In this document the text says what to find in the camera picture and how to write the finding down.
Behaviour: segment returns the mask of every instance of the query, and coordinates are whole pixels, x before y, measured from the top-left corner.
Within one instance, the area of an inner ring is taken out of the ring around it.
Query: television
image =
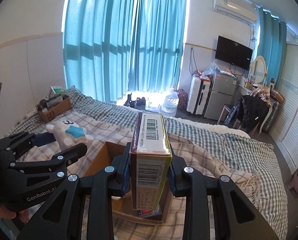
[[[249,70],[253,50],[235,41],[218,36],[216,59]]]

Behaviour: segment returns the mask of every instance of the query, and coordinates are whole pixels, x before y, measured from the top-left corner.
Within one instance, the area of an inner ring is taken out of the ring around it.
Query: refrigerator
[[[207,98],[204,117],[218,120],[224,104],[230,104],[236,88],[237,78],[216,72]]]

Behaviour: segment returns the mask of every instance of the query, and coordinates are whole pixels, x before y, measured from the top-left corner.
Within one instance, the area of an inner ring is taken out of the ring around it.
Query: air conditioner
[[[226,0],[213,0],[213,10],[232,16],[247,24],[255,25],[257,22],[257,14]]]

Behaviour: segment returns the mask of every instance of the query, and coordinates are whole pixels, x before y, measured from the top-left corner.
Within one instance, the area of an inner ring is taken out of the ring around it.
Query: plush toy
[[[79,143],[84,143],[89,148],[93,142],[93,137],[86,134],[84,127],[79,127],[77,123],[69,120],[57,121],[55,125],[48,124],[46,129],[53,133],[62,151]]]

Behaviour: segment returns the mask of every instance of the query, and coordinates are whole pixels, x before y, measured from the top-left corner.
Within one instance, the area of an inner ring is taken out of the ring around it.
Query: barcode
[[[138,163],[138,185],[159,187],[163,167]]]
[[[146,139],[147,140],[158,140],[155,119],[147,119]]]

